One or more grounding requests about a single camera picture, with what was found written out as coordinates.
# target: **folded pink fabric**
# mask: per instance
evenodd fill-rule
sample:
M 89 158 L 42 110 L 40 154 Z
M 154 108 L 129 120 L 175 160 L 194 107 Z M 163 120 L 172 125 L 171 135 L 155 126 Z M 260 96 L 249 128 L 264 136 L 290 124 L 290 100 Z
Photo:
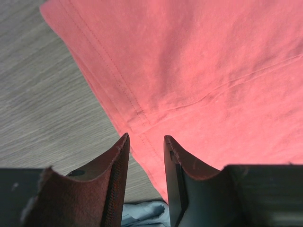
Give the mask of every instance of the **folded pink fabric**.
M 218 169 L 303 162 L 301 0 L 49 0 L 41 12 L 165 200 L 167 134 Z

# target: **blue cloth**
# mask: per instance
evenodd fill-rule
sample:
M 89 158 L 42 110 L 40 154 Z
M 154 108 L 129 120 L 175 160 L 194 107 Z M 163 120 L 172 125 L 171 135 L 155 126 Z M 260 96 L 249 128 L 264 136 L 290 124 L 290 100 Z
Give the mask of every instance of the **blue cloth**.
M 170 227 L 169 207 L 160 201 L 124 204 L 121 227 Z

